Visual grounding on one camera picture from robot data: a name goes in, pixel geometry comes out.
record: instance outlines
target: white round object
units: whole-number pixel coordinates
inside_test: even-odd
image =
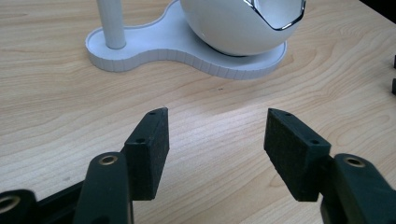
[[[191,29],[233,56],[261,54],[285,42],[304,13],[302,0],[180,0]]]

